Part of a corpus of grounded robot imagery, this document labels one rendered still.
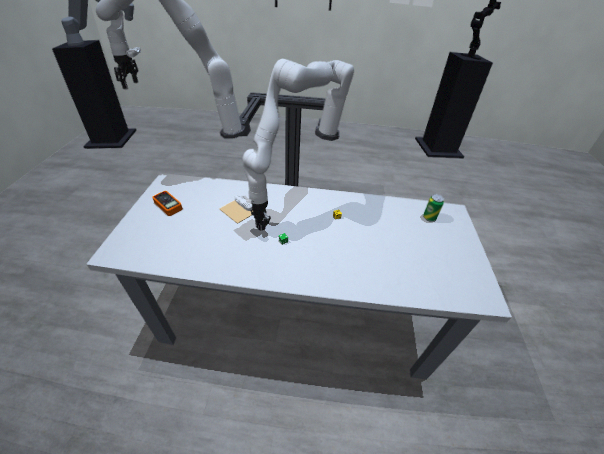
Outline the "green drink can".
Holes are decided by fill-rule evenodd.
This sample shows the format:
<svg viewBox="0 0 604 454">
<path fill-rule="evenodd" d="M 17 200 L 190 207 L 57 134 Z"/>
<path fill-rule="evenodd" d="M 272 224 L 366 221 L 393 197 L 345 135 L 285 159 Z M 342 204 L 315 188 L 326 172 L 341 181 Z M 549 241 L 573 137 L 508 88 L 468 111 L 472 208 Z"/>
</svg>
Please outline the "green drink can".
<svg viewBox="0 0 604 454">
<path fill-rule="evenodd" d="M 441 195 L 434 194 L 430 197 L 423 217 L 428 221 L 435 221 L 444 204 L 444 198 Z"/>
</svg>

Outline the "tan square mat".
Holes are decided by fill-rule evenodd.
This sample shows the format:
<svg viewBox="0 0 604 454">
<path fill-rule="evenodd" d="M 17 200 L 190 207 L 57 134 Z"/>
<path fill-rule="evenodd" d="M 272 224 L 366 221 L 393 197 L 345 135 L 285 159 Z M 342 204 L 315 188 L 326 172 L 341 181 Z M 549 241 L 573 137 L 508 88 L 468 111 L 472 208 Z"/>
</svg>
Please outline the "tan square mat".
<svg viewBox="0 0 604 454">
<path fill-rule="evenodd" d="M 219 208 L 224 214 L 226 214 L 229 218 L 235 221 L 237 224 L 252 216 L 251 211 L 246 211 L 239 204 L 234 201 L 229 204 Z"/>
</svg>

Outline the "orange pocket multimeter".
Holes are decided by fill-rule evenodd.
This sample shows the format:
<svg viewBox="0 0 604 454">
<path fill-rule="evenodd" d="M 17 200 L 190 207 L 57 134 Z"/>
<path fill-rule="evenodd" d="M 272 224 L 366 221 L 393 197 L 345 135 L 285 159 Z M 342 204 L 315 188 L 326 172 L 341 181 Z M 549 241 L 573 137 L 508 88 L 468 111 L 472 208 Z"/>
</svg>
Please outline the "orange pocket multimeter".
<svg viewBox="0 0 604 454">
<path fill-rule="evenodd" d="M 183 210 L 182 204 L 168 191 L 160 192 L 152 198 L 154 203 L 168 216 L 172 216 Z"/>
</svg>

